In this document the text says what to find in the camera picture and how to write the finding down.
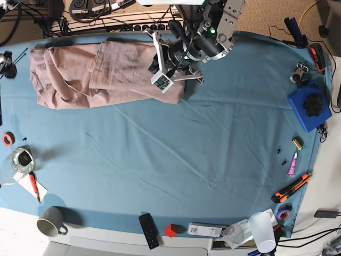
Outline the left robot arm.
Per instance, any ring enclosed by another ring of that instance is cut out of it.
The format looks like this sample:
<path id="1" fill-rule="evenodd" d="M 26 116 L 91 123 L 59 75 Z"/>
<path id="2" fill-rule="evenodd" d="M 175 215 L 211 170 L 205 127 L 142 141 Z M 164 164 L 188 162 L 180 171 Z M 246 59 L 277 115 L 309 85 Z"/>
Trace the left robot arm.
<path id="1" fill-rule="evenodd" d="M 149 67 L 151 83 L 166 92 L 175 82 L 197 80 L 202 73 L 193 69 L 197 62 L 207 63 L 225 57 L 234 46 L 233 33 L 245 1 L 204 1 L 202 5 L 177 5 L 183 23 L 168 21 L 175 41 L 162 39 L 150 28 L 144 33 L 152 38 L 156 55 Z"/>

